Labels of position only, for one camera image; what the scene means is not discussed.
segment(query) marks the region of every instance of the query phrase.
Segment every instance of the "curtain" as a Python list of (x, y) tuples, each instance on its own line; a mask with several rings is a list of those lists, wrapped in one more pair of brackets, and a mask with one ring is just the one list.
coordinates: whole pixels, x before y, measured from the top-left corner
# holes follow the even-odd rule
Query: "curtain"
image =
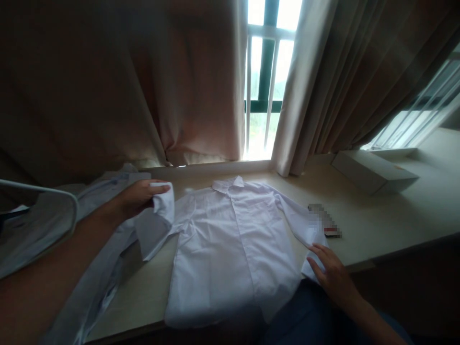
[(308, 156), (372, 140), (428, 84), (459, 28), (455, 1), (304, 1), (272, 156), (277, 171), (300, 175)]
[(46, 186), (166, 164), (120, 30), (83, 2), (2, 5), (0, 148)]
[(238, 160), (243, 4), (2, 3), (0, 178), (57, 186), (124, 162)]
[(239, 160), (245, 1), (140, 0), (126, 5), (120, 17), (168, 161)]

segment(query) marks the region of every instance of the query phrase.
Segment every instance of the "hand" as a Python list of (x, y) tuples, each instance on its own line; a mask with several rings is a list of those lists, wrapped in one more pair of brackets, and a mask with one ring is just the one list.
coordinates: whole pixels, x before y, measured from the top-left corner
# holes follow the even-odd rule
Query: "hand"
[(364, 302), (364, 299), (340, 259), (332, 250), (321, 244), (314, 243), (308, 249), (318, 256), (326, 269), (326, 272), (323, 273), (313, 258), (307, 258), (324, 291), (343, 311), (352, 313), (357, 305)]
[(167, 185), (151, 187), (150, 183), (166, 182), (162, 180), (140, 180), (123, 190), (109, 204), (119, 212), (123, 221), (133, 218), (148, 207), (153, 207), (152, 198), (155, 194), (166, 193), (170, 190)]

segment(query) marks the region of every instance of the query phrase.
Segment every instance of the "white desk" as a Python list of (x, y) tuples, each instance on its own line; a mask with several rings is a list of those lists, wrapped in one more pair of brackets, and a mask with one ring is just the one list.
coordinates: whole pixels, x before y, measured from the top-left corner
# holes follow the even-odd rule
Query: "white desk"
[[(330, 247), (345, 265), (353, 265), (458, 231), (460, 184), (455, 177), (410, 159), (401, 159), (398, 164), (420, 179), (401, 195), (384, 197), (365, 195), (330, 165), (308, 167), (300, 178), (285, 179), (272, 172), (240, 175), (246, 181), (265, 182), (305, 207), (323, 204), (343, 232), (343, 238), (329, 240)], [(178, 199), (187, 192), (209, 187), (213, 180), (234, 176), (172, 182)], [(287, 234), (300, 267), (307, 249), (290, 230)], [(137, 244), (127, 251), (118, 292), (88, 341), (163, 320), (176, 245), (177, 237), (170, 238), (145, 264)]]

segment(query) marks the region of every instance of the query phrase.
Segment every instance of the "white box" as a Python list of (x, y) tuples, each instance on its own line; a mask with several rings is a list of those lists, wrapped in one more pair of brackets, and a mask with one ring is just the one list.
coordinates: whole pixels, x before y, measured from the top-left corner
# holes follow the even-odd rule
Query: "white box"
[(369, 195), (395, 194), (418, 176), (364, 150), (340, 151), (331, 165)]

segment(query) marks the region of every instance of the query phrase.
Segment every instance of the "dark pants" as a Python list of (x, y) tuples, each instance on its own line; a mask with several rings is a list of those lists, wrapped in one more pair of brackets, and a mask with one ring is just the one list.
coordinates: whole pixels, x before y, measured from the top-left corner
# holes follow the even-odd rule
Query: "dark pants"
[[(384, 313), (381, 317), (408, 343), (407, 332)], [(281, 309), (261, 344), (372, 344), (373, 342), (341, 310), (331, 307), (324, 290), (304, 280), (294, 297)]]

